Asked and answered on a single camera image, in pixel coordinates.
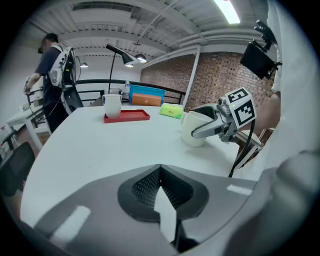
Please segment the black office chair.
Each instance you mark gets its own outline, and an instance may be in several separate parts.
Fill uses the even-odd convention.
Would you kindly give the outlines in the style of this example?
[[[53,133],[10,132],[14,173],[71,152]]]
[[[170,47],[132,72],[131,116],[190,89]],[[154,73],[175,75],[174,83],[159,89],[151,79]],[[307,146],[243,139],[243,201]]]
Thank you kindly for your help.
[[[17,147],[0,167],[0,194],[12,197],[17,191],[22,192],[35,159],[28,142]]]

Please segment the black floor lamp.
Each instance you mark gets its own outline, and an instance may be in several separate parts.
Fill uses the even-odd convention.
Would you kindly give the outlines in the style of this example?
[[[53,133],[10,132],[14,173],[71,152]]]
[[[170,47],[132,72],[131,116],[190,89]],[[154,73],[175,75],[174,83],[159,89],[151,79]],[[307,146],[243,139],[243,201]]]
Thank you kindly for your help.
[[[140,63],[140,60],[137,57],[134,57],[133,55],[125,52],[124,50],[112,45],[112,44],[107,44],[105,47],[107,50],[110,50],[114,52],[113,59],[112,59],[112,64],[111,64],[111,69],[109,73],[109,80],[112,79],[112,74],[113,74],[113,68],[114,68],[114,63],[115,63],[115,58],[116,55],[120,55],[122,58],[122,62],[126,67],[133,67],[136,64]]]

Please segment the person's white shirt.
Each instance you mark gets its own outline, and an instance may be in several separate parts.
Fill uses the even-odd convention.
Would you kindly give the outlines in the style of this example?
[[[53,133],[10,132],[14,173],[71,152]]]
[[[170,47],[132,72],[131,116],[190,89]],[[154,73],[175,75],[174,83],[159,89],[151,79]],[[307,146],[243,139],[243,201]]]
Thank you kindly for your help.
[[[280,92],[280,120],[248,175],[278,167],[304,150],[320,147],[320,62],[304,32],[277,0],[268,0],[267,25],[282,61],[275,91]]]

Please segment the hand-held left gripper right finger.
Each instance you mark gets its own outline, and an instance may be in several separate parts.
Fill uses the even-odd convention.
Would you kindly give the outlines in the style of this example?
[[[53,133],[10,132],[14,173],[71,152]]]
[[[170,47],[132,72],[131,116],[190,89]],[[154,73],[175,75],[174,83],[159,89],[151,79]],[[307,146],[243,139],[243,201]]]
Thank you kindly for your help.
[[[210,238],[239,211],[256,182],[162,165],[160,186],[168,200],[162,221],[170,243],[185,252]]]

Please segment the orange box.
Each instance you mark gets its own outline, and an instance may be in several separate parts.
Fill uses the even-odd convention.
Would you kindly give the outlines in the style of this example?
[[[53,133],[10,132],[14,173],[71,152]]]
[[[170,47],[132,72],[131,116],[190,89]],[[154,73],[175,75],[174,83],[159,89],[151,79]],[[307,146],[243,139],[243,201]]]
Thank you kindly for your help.
[[[135,92],[132,94],[131,104],[136,106],[160,107],[162,104],[162,98],[160,96]]]

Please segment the ceiling light strip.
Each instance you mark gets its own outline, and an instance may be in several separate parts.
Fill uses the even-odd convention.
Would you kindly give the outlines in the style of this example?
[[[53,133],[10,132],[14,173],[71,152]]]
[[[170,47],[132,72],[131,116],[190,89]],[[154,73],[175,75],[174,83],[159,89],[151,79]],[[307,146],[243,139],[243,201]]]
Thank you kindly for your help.
[[[213,0],[229,24],[239,24],[241,21],[230,0]]]

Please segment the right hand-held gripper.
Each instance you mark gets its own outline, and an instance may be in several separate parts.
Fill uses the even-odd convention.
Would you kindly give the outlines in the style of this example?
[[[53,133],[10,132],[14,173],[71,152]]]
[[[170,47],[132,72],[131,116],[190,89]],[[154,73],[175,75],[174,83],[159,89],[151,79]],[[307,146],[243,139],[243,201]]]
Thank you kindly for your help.
[[[195,128],[191,132],[193,138],[202,139],[219,134],[221,141],[228,143],[234,140],[240,128],[257,117],[253,97],[244,87],[226,93],[225,96],[220,97],[218,104],[203,104],[190,110],[209,118],[216,118],[217,111],[220,113],[221,120],[213,120]]]

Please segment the black monitor mount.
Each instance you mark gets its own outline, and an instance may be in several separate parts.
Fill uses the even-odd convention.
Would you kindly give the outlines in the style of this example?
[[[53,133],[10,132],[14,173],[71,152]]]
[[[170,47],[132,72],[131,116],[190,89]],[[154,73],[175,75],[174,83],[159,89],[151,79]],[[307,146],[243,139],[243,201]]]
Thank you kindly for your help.
[[[257,42],[254,42],[254,40],[252,41],[252,43],[258,48],[260,48],[262,52],[266,53],[270,50],[272,45],[275,46],[278,44],[272,30],[263,21],[258,19],[256,21],[256,26],[254,27],[254,30],[261,33],[261,39],[264,41],[265,45],[262,46]]]

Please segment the ribbed white cup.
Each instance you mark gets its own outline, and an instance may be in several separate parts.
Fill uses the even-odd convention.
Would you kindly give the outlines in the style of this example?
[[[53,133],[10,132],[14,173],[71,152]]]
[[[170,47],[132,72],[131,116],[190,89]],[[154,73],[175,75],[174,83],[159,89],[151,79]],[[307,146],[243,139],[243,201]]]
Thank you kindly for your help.
[[[181,116],[181,139],[184,143],[192,147],[201,147],[206,138],[194,138],[191,132],[199,126],[202,126],[208,122],[213,121],[211,117],[208,117],[202,113],[189,111],[184,112]]]

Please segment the black railing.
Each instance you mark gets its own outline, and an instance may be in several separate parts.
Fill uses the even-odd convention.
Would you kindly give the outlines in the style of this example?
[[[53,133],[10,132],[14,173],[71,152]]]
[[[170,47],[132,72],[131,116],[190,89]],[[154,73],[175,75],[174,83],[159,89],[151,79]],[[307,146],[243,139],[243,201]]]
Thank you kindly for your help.
[[[126,83],[126,80],[120,80],[120,79],[84,79],[79,80],[76,82],[76,85],[88,85],[88,84],[104,84],[104,85],[124,85]],[[140,86],[145,88],[153,88],[157,90],[163,90],[163,96],[161,97],[163,102],[168,102],[167,99],[173,99],[176,100],[178,104],[182,102],[182,98],[186,96],[186,92],[180,91],[177,89],[167,88],[159,85],[149,84],[149,83],[143,83],[143,82],[137,82],[137,81],[129,81],[130,86]],[[79,94],[88,94],[88,93],[99,93],[100,96],[102,96],[105,92],[105,90],[109,90],[109,87],[103,88],[103,89],[89,89],[89,90],[78,90],[77,92]]]

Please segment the white work desk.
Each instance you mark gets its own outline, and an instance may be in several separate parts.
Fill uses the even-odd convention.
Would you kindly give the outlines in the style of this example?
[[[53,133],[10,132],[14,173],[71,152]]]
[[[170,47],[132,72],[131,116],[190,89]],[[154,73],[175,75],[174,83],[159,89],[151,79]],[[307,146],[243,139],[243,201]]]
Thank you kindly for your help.
[[[25,125],[32,141],[39,151],[43,148],[43,144],[41,143],[38,134],[46,132],[51,134],[42,105],[36,107],[31,106],[25,111],[14,114],[6,121],[6,124],[11,130],[13,130],[14,126]]]

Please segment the black chest monitor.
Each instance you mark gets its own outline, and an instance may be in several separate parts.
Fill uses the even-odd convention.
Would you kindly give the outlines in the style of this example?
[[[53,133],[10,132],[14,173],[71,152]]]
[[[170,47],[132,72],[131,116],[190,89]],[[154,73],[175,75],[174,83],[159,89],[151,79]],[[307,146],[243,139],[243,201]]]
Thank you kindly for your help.
[[[277,63],[269,58],[266,50],[255,40],[249,42],[240,63],[254,73],[259,79],[270,79],[273,72],[278,70]]]

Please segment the green tissue packet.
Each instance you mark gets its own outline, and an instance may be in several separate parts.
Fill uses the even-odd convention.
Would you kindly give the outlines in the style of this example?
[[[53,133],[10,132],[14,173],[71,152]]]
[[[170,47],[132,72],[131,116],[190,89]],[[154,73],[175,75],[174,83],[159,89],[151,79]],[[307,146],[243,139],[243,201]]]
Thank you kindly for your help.
[[[160,115],[181,119],[183,115],[183,108],[179,104],[163,103],[160,107]]]

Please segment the dark-rimmed white cup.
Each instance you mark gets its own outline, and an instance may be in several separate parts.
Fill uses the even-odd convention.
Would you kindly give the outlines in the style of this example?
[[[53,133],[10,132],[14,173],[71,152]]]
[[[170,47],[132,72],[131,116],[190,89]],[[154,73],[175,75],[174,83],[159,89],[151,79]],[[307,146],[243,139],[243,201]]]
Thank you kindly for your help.
[[[120,94],[105,94],[102,96],[105,115],[108,118],[118,118],[122,109],[122,97]]]

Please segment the red tray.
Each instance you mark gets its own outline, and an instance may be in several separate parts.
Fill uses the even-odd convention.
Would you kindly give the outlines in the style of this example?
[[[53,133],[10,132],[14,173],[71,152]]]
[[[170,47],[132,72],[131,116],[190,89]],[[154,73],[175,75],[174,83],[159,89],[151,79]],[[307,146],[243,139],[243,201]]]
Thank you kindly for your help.
[[[134,122],[134,121],[147,121],[150,119],[150,115],[143,109],[130,109],[121,110],[120,116],[117,118],[109,118],[104,115],[103,121],[105,124],[111,123],[123,123],[123,122]]]

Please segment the blue box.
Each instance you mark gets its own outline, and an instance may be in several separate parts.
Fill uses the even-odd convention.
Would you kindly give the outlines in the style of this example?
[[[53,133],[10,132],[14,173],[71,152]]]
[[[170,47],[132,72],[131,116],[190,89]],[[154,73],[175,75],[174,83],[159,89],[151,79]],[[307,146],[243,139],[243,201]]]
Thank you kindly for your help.
[[[161,101],[164,101],[165,90],[141,85],[130,85],[129,86],[129,100],[132,101],[133,94],[144,94],[144,95],[151,95],[151,96],[159,96]]]

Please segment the person's right forearm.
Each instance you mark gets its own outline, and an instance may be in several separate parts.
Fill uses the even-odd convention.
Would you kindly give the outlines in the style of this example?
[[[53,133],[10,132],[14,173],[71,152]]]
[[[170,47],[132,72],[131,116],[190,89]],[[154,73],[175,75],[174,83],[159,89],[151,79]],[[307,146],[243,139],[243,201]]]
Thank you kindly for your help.
[[[281,93],[274,93],[257,112],[254,132],[258,133],[264,129],[275,128],[281,118]]]

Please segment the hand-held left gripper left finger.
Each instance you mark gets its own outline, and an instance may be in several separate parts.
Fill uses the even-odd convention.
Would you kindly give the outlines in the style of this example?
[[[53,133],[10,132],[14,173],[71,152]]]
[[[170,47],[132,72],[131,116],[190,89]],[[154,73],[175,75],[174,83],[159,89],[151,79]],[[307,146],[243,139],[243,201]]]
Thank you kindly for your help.
[[[157,223],[133,219],[118,202],[120,185],[149,165],[103,177],[87,183],[48,210],[34,229],[50,239],[76,207],[89,209],[86,220],[76,217],[62,234],[78,230],[64,250],[74,256],[175,256],[177,250],[167,241]]]

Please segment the white vertical pipe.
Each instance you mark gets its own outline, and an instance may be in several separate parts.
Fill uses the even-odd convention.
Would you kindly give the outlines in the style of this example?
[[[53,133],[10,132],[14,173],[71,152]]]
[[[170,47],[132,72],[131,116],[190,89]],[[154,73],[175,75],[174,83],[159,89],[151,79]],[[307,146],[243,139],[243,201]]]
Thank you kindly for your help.
[[[196,52],[195,52],[195,59],[194,59],[194,63],[193,63],[193,67],[192,67],[192,71],[191,71],[191,75],[190,75],[190,79],[188,82],[188,86],[185,92],[185,96],[183,99],[183,103],[182,103],[182,109],[185,110],[186,105],[187,105],[187,101],[188,101],[188,97],[190,95],[190,91],[194,82],[194,78],[196,75],[196,71],[197,71],[197,67],[198,67],[198,62],[199,62],[199,58],[200,58],[200,54],[201,54],[201,46],[197,45],[196,46]]]

